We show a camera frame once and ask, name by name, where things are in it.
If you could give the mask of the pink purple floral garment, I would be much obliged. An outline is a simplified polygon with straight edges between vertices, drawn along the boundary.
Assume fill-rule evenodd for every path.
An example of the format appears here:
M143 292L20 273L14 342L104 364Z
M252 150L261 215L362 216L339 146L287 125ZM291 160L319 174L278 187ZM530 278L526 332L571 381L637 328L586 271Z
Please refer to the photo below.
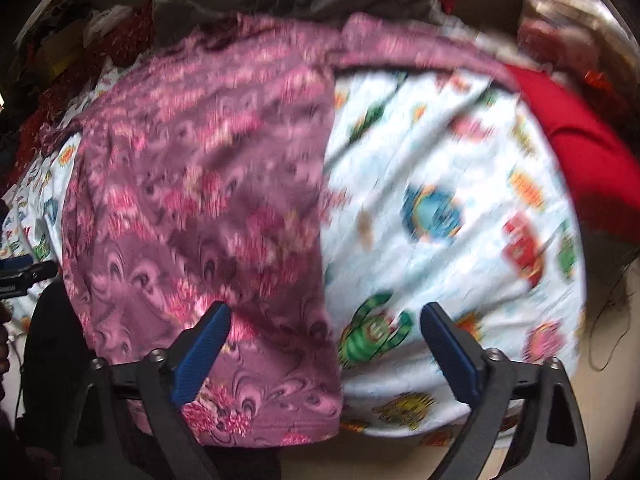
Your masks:
M224 353L186 421L205 445L320 442L342 410L321 285L323 155L340 70L506 66L425 24L236 14L144 60L74 120L63 278L111 364L169 346L217 300Z

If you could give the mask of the white cartoon print bedsheet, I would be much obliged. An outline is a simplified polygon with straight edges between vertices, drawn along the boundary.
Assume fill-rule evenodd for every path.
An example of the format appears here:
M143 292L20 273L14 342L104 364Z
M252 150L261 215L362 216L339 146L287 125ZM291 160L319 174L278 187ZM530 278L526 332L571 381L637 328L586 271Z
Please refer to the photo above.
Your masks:
M62 148L21 180L1 227L3 257L62 262L61 212L81 139L74 120L100 97L88 96ZM462 70L338 78L322 178L338 430L443 445L461 428L469 410L420 334L431 301L514 360L558 356L574 370L585 302L579 229L521 96Z

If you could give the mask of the red cushion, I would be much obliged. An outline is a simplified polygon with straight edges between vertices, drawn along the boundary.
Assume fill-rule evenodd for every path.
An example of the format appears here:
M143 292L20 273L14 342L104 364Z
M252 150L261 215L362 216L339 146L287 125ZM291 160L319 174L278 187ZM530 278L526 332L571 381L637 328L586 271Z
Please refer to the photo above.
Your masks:
M547 74L510 65L560 164L578 219L627 243L639 241L639 162L576 93Z

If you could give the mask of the plastic wrapped doll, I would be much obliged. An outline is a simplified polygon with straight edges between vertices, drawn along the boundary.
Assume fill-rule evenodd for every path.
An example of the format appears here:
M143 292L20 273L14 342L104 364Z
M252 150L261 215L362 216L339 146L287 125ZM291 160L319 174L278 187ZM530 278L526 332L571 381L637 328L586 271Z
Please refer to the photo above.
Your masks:
M636 80L634 44L600 0L523 0L516 39L536 61L578 79Z

